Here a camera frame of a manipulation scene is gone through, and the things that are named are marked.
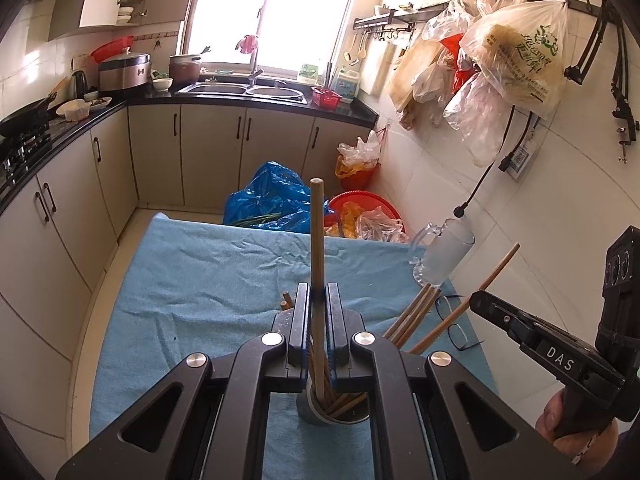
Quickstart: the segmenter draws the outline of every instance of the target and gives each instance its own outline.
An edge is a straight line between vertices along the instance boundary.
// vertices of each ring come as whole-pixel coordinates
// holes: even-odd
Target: floor
[[[158,210],[136,209],[118,240],[118,250],[107,270],[100,290],[95,297],[82,351],[77,363],[76,380],[71,407],[69,453],[76,453],[89,442],[89,416],[94,391],[95,371],[102,348],[102,341],[111,317],[124,275],[133,255],[146,232],[146,228]],[[222,223],[222,216],[206,213],[162,210],[169,218],[191,222]]]

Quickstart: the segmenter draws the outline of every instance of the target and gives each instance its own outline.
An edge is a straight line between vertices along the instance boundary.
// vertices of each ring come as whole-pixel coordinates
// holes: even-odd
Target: eyeglasses
[[[449,298],[461,298],[462,296],[440,296],[436,300],[436,312],[440,316],[441,320],[445,320],[449,314],[453,312],[453,308],[449,303]],[[447,328],[447,335],[451,341],[451,344],[455,346],[459,351],[463,352],[478,346],[482,341],[475,343],[469,343],[469,338],[466,336],[465,331],[458,323],[454,323]]]

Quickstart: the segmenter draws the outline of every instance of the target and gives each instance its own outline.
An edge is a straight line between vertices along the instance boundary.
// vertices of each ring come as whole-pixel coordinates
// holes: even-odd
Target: blue towel
[[[133,257],[102,345],[91,406],[95,436],[191,352],[216,357],[266,332],[283,290],[310,277],[309,236],[171,220],[158,214]],[[326,280],[368,330],[384,332],[418,293],[407,246],[325,238]],[[453,294],[449,282],[443,292]],[[440,318],[435,310],[407,347]],[[475,335],[466,316],[460,319]],[[454,355],[484,384],[495,385],[480,347],[457,352],[445,334],[429,352]],[[312,426],[296,397],[271,396],[263,477],[373,478],[369,423]]]

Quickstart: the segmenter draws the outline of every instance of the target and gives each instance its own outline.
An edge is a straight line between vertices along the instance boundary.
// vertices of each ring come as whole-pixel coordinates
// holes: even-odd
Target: window
[[[249,65],[236,44],[258,35],[258,66],[294,75],[303,63],[321,68],[331,59],[348,0],[198,0],[187,38],[190,54],[210,46],[204,61]]]

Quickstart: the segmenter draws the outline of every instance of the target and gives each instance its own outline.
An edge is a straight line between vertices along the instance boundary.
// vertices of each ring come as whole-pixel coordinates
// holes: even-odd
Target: faucet
[[[251,73],[247,76],[247,79],[249,80],[249,88],[252,88],[255,86],[255,80],[258,79],[258,76],[264,72],[263,69],[258,68],[258,49],[257,48],[254,50],[253,56],[254,56],[254,62],[252,63],[252,66],[251,66]]]

